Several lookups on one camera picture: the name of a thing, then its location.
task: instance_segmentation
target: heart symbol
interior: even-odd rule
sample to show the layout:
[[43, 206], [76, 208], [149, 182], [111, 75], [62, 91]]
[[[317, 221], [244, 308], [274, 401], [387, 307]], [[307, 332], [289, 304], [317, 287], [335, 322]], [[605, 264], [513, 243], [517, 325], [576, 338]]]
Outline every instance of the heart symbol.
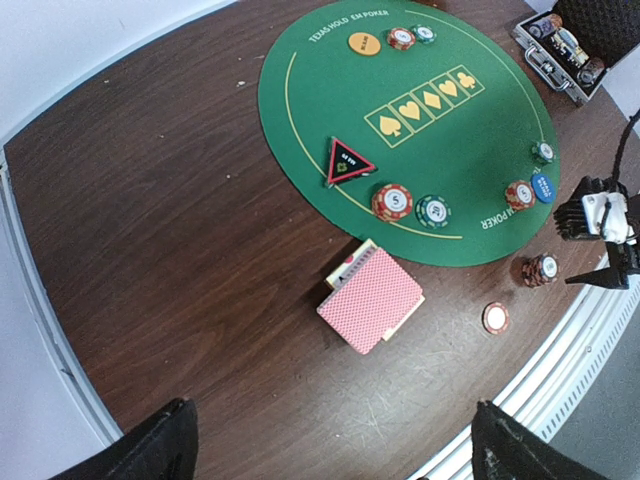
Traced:
[[458, 89], [456, 88], [456, 84], [451, 80], [447, 80], [446, 82], [441, 83], [440, 85], [438, 85], [438, 88], [450, 97], [458, 96]]
[[401, 106], [398, 111], [403, 117], [420, 120], [420, 107], [414, 101], [410, 101], [406, 105]]
[[458, 80], [460, 80], [460, 85], [464, 88], [476, 88], [476, 79], [466, 73], [458, 73]]

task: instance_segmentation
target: green poker mat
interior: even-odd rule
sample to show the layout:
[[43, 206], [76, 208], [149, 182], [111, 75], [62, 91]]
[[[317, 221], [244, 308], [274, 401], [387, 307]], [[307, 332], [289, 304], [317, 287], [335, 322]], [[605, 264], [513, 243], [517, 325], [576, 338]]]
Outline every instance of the green poker mat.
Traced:
[[[407, 51], [386, 41], [393, 28], [423, 25], [434, 43]], [[376, 36], [363, 56], [350, 36]], [[497, 44], [451, 15], [403, 0], [344, 0], [291, 25], [265, 60], [259, 86], [264, 133], [304, 197], [347, 233], [389, 253], [436, 266], [489, 263], [524, 246], [548, 219], [540, 201], [514, 213], [505, 190], [542, 172], [558, 186], [559, 158], [538, 163], [532, 147], [558, 152], [549, 114], [525, 73]], [[331, 138], [376, 165], [367, 177], [327, 188]], [[424, 227], [415, 214], [378, 220], [371, 199], [395, 183], [414, 204], [443, 197], [449, 225]]]

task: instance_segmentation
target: poker chip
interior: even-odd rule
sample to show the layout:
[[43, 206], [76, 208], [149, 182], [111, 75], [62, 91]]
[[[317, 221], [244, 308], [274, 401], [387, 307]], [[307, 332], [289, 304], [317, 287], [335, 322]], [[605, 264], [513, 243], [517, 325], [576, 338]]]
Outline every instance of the poker chip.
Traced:
[[542, 203], [553, 203], [556, 200], [556, 188], [551, 179], [544, 173], [531, 177], [531, 185], [538, 200]]
[[431, 28], [423, 27], [422, 25], [416, 25], [411, 29], [416, 39], [425, 44], [433, 43], [436, 41], [436, 34]]
[[394, 28], [387, 35], [387, 42], [396, 50], [409, 50], [416, 43], [416, 37], [406, 28]]
[[364, 32], [354, 33], [349, 37], [349, 47], [359, 55], [373, 57], [380, 53], [380, 40], [374, 35]]
[[444, 228], [449, 225], [451, 208], [447, 201], [438, 195], [427, 195], [416, 204], [416, 217], [427, 228]]
[[413, 197], [409, 190], [393, 183], [382, 187], [371, 203], [374, 215], [384, 222], [400, 220], [413, 210]]
[[522, 180], [513, 182], [505, 192], [507, 203], [514, 212], [532, 208], [536, 204], [536, 196], [531, 185]]
[[482, 324], [485, 330], [492, 335], [506, 332], [510, 323], [509, 310], [501, 303], [490, 303], [482, 312]]
[[545, 142], [538, 142], [532, 149], [536, 159], [541, 163], [553, 163], [556, 158], [556, 154], [553, 151], [553, 147]]
[[532, 258], [522, 265], [522, 280], [529, 288], [549, 285], [558, 280], [559, 274], [558, 259], [548, 253]]

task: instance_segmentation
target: yellow button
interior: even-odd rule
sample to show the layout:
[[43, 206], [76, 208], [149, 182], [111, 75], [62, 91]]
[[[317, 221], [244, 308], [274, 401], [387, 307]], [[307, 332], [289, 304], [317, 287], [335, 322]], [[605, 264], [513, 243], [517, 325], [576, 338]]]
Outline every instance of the yellow button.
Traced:
[[380, 40], [370, 33], [354, 33], [349, 37], [349, 46], [354, 52], [367, 57], [377, 55], [382, 48]]

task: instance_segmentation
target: deck of cards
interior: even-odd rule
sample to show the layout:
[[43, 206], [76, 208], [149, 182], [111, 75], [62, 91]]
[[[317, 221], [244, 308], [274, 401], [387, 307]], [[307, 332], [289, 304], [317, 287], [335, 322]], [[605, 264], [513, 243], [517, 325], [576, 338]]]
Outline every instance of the deck of cards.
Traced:
[[371, 240], [326, 279], [333, 293], [317, 309], [358, 353], [388, 341], [424, 302], [422, 288]]

